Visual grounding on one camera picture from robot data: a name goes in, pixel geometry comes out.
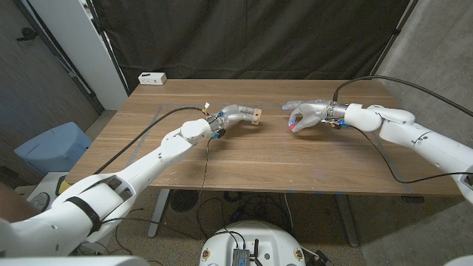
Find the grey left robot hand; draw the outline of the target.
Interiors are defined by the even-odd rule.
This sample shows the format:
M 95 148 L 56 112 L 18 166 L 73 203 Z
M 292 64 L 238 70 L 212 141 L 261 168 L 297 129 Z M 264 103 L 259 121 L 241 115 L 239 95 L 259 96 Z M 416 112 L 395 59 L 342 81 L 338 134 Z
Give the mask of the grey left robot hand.
M 254 114 L 255 109 L 248 106 L 239 106 L 232 104 L 221 109 L 217 114 L 208 119 L 211 131 L 215 132 L 244 120 L 257 122 L 258 117 Z

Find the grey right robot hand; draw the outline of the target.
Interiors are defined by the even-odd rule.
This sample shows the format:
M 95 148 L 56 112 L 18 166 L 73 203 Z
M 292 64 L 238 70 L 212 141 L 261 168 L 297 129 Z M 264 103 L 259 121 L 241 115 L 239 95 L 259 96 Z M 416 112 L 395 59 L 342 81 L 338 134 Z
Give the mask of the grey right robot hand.
M 288 127 L 292 132 L 298 132 L 315 126 L 325 119 L 329 105 L 329 100 L 295 100 L 288 101 L 282 106 L 282 109 L 291 110 Z

